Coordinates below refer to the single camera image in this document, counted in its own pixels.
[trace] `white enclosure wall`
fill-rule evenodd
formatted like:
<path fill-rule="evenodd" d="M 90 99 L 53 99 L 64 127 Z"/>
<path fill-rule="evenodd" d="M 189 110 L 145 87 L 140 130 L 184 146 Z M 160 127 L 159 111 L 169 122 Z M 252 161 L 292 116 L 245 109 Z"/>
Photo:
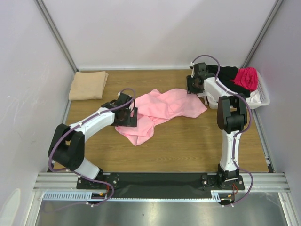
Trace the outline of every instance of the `white enclosure wall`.
<path fill-rule="evenodd" d="M 79 69 L 241 66 L 275 1 L 44 0 Z"/>
<path fill-rule="evenodd" d="M 33 0 L 1 1 L 0 27 L 0 206 L 20 189 L 14 225 L 21 225 L 37 174 L 47 169 L 73 71 Z"/>
<path fill-rule="evenodd" d="M 256 67 L 271 103 L 259 108 L 271 158 L 285 172 L 301 216 L 301 1 L 284 1 L 250 66 Z"/>

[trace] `pink fabric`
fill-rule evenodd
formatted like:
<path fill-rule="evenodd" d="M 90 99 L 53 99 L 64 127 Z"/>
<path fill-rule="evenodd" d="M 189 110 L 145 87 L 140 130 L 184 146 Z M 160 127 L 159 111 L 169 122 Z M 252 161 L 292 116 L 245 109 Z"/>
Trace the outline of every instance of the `pink fabric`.
<path fill-rule="evenodd" d="M 257 90 L 257 71 L 253 67 L 240 68 L 234 79 L 234 83 L 253 92 Z"/>
<path fill-rule="evenodd" d="M 138 107 L 137 127 L 116 127 L 135 146 L 150 139 L 156 125 L 176 116 L 196 118 L 207 109 L 196 95 L 187 94 L 184 89 L 172 89 L 162 94 L 154 89 L 135 101 Z"/>

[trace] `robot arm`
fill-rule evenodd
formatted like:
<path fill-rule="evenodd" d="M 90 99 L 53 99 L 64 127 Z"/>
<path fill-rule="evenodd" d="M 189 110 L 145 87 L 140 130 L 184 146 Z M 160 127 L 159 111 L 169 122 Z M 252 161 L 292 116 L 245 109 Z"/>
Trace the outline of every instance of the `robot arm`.
<path fill-rule="evenodd" d="M 205 63 L 192 65 L 192 74 L 187 76 L 187 90 L 199 97 L 209 93 L 218 100 L 217 124 L 222 130 L 222 158 L 218 166 L 221 182 L 236 180 L 239 176 L 238 146 L 241 134 L 234 135 L 244 129 L 247 124 L 246 106 L 243 101 L 231 95 L 232 91 L 225 87 L 215 74 L 209 73 Z"/>
<path fill-rule="evenodd" d="M 85 142 L 106 126 L 136 127 L 138 111 L 136 107 L 131 110 L 129 103 L 122 108 L 116 109 L 128 103 L 131 99 L 129 95 L 120 93 L 117 100 L 105 103 L 97 112 L 87 118 L 70 126 L 59 125 L 55 130 L 48 156 L 50 156 L 56 143 L 67 131 L 80 125 L 59 144 L 53 155 L 53 160 L 89 179 L 97 178 L 102 180 L 103 170 L 85 158 Z"/>

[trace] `white laundry basket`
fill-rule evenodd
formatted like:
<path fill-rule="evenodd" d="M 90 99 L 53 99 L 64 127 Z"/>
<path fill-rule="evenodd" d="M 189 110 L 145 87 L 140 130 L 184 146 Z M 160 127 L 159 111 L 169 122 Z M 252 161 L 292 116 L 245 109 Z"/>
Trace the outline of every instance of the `white laundry basket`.
<path fill-rule="evenodd" d="M 257 77 L 258 77 L 257 90 L 259 91 L 260 94 L 261 103 L 248 103 L 251 109 L 255 109 L 260 106 L 266 106 L 269 105 L 270 103 L 267 87 L 265 86 L 265 83 L 262 79 L 262 76 L 259 74 L 259 72 L 257 72 Z M 211 109 L 217 109 L 218 103 L 215 100 L 213 100 L 210 96 L 206 96 L 206 97 L 209 103 L 209 107 Z"/>

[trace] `wire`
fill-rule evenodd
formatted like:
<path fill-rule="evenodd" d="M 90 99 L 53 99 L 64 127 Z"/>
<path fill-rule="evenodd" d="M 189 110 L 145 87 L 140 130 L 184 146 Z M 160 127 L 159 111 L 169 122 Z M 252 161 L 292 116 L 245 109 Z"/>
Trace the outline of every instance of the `wire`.
<path fill-rule="evenodd" d="M 234 202 L 234 204 L 236 204 L 236 203 L 241 202 L 243 199 L 245 199 L 245 198 L 248 196 L 248 194 L 250 193 L 250 191 L 251 191 L 251 189 L 252 189 L 252 187 L 253 187 L 253 183 L 254 183 L 253 175 L 252 175 L 249 171 L 247 171 L 247 170 L 245 170 L 245 169 L 243 169 L 243 168 L 240 168 L 240 167 L 236 164 L 236 162 L 235 162 L 235 145 L 236 145 L 236 138 L 237 138 L 237 136 L 238 136 L 239 134 L 244 133 L 244 132 L 247 132 L 247 131 L 250 129 L 250 127 L 251 127 L 251 125 L 252 125 L 253 114 L 252 114 L 252 111 L 251 111 L 251 108 L 250 108 L 249 104 L 246 102 L 246 100 L 245 100 L 242 96 L 240 96 L 239 94 L 230 92 L 230 91 L 227 90 L 221 83 L 219 83 L 217 77 L 218 77 L 218 74 L 219 74 L 220 68 L 221 68 L 220 62 L 219 62 L 215 57 L 213 57 L 213 56 L 210 56 L 210 55 L 200 55 L 200 56 L 196 57 L 196 58 L 192 61 L 192 63 L 194 63 L 194 62 L 195 62 L 197 59 L 199 59 L 200 57 L 210 57 L 210 58 L 212 58 L 213 60 L 215 60 L 215 61 L 217 62 L 218 69 L 217 69 L 217 73 L 216 73 L 216 75 L 215 75 L 215 83 L 216 83 L 222 90 L 224 90 L 226 93 L 229 93 L 229 94 L 231 94 L 231 95 L 233 95 L 233 96 L 236 96 L 236 97 L 238 97 L 239 99 L 241 99 L 241 100 L 244 102 L 244 104 L 246 105 L 246 107 L 247 107 L 247 109 L 248 109 L 248 112 L 249 112 L 249 115 L 250 115 L 250 121 L 249 121 L 249 124 L 248 124 L 247 128 L 245 128 L 245 129 L 242 130 L 242 131 L 239 131 L 238 133 L 234 134 L 234 136 L 233 136 L 233 137 L 234 137 L 233 148 L 232 148 L 232 160 L 233 160 L 233 164 L 235 165 L 235 167 L 236 167 L 237 169 L 239 169 L 240 171 L 243 171 L 243 172 L 249 174 L 250 177 L 251 177 L 251 184 L 250 184 L 250 187 L 249 187 L 248 191 L 246 192 L 246 194 L 245 194 L 242 198 L 240 198 L 239 200 L 237 200 L 236 202 Z"/>
<path fill-rule="evenodd" d="M 53 155 L 54 155 L 54 153 L 56 152 L 58 146 L 62 143 L 62 141 L 65 140 L 65 138 L 66 138 L 70 133 L 72 133 L 74 130 L 76 130 L 77 128 L 81 127 L 82 125 L 84 125 L 84 124 L 87 123 L 88 121 L 92 120 L 93 118 L 95 118 L 95 117 L 97 117 L 97 116 L 99 116 L 99 115 L 101 115 L 101 114 L 103 114 L 103 113 L 106 113 L 106 112 L 110 112 L 110 111 L 114 111 L 114 110 L 120 109 L 120 108 L 122 108 L 122 107 L 124 107 L 124 106 L 126 106 L 126 105 L 128 105 L 128 104 L 130 104 L 130 103 L 132 103 L 132 102 L 134 101 L 134 99 L 135 99 L 135 97 L 136 97 L 136 92 L 135 92 L 135 90 L 133 90 L 132 88 L 125 88 L 125 89 L 121 90 L 120 93 L 122 93 L 122 92 L 125 91 L 125 90 L 131 90 L 131 91 L 133 92 L 133 97 L 132 97 L 132 99 L 130 99 L 130 100 L 127 101 L 125 104 L 120 105 L 120 106 L 118 106 L 118 107 L 114 107 L 114 108 L 111 108 L 111 109 L 107 109 L 107 110 L 104 110 L 104 111 L 102 111 L 102 112 L 100 112 L 100 113 L 95 113 L 95 114 L 91 115 L 91 116 L 88 117 L 86 120 L 84 120 L 81 124 L 76 125 L 75 127 L 71 128 L 71 129 L 68 130 L 65 134 L 62 135 L 62 137 L 61 137 L 61 138 L 57 141 L 57 143 L 54 145 L 54 147 L 53 147 L 53 149 L 52 149 L 52 151 L 51 151 L 51 153 L 50 153 L 50 155 L 49 155 L 49 159 L 48 159 L 48 167 L 49 167 L 49 169 L 50 169 L 52 172 L 60 172 L 60 171 L 62 171 L 62 170 L 67 170 L 67 168 L 54 169 L 53 166 L 52 166 L 52 158 L 53 158 Z M 87 177 L 85 177 L 85 176 L 83 176 L 83 175 L 80 175 L 80 174 L 77 173 L 77 172 L 73 172 L 73 173 L 75 173 L 75 174 L 77 174 L 78 176 L 84 178 L 85 180 L 89 180 L 89 181 L 91 181 L 91 182 L 96 182 L 96 183 L 100 183 L 100 184 L 105 184 L 105 185 L 109 186 L 109 187 L 112 189 L 112 192 L 111 192 L 111 194 L 110 194 L 109 197 L 107 197 L 106 199 L 104 199 L 103 201 L 101 201 L 101 202 L 98 203 L 98 204 L 91 204 L 91 207 L 101 205 L 101 204 L 105 203 L 106 201 L 108 201 L 108 199 L 110 199 L 110 198 L 113 196 L 113 194 L 114 194 L 114 187 L 113 187 L 110 183 L 105 182 L 105 181 L 101 181 L 101 180 L 90 179 L 90 178 L 87 178 Z M 55 211 L 65 209 L 65 208 L 67 208 L 67 207 L 70 207 L 70 206 L 73 206 L 73 205 L 76 205 L 76 204 L 83 204 L 83 203 L 82 203 L 82 202 L 76 202 L 76 203 L 73 203 L 73 204 L 71 204 L 71 205 L 67 205 L 67 206 L 65 206 L 65 207 L 61 207 L 61 208 L 59 208 L 59 209 L 57 209 L 57 210 L 55 210 Z"/>
<path fill-rule="evenodd" d="M 134 106 L 133 106 L 133 108 L 132 108 L 132 110 L 131 110 L 131 113 L 133 112 L 133 110 L 134 110 L 135 107 L 136 107 L 136 101 L 135 101 L 135 100 L 133 100 L 133 103 L 134 103 Z"/>
<path fill-rule="evenodd" d="M 238 193 L 238 187 L 236 186 L 235 183 L 232 184 L 233 187 L 233 194 L 236 195 Z"/>

